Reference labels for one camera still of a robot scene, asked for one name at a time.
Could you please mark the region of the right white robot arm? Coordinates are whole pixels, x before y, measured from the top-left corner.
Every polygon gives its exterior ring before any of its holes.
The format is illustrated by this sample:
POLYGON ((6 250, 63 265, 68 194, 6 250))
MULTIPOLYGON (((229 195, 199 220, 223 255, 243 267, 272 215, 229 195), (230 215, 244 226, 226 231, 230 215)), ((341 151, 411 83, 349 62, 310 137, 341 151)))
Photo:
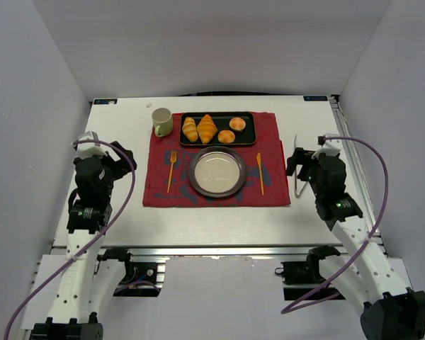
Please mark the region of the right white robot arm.
POLYGON ((312 276, 333 285, 360 317, 367 339, 423 339, 425 292, 412 290, 370 238, 363 212, 346 191, 346 165, 339 149, 295 148, 287 175, 310 184, 319 218, 344 246, 345 259, 332 246, 310 250, 312 276))

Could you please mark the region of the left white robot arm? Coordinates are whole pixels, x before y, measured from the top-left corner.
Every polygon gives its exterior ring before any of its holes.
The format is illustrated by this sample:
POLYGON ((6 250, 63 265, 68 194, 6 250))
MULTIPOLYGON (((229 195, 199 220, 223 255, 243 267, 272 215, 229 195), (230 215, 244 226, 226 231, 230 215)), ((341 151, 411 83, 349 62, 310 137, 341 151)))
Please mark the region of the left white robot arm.
POLYGON ((100 311, 126 272, 129 257, 101 257, 106 232, 118 219, 111 197, 114 183, 131 175, 137 163, 119 142, 83 137, 73 143, 75 188, 68 198, 65 263, 36 288, 40 292, 54 278, 60 283, 46 320, 34 325, 31 339, 102 339, 100 311))

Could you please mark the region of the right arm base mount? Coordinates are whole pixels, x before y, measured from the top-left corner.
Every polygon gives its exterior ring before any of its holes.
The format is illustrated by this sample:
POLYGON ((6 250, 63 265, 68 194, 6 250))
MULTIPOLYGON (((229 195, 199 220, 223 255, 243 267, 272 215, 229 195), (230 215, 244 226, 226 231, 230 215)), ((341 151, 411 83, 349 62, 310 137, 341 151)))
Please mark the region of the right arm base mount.
POLYGON ((335 246, 323 245, 310 249, 301 261, 282 261, 274 274, 282 279, 284 300, 294 301, 324 282, 319 274, 319 261, 342 254, 335 246))

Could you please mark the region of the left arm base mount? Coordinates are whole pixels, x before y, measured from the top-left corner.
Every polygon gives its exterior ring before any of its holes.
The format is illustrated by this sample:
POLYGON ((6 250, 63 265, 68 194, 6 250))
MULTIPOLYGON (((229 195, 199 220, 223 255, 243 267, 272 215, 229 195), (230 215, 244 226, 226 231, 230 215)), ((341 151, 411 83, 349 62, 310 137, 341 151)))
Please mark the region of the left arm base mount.
POLYGON ((107 268, 118 262, 119 269, 124 270, 123 277, 113 291, 116 297, 157 297, 161 288, 157 285, 157 263, 138 262, 132 259, 129 249, 106 249, 97 256, 96 275, 104 264, 107 268))

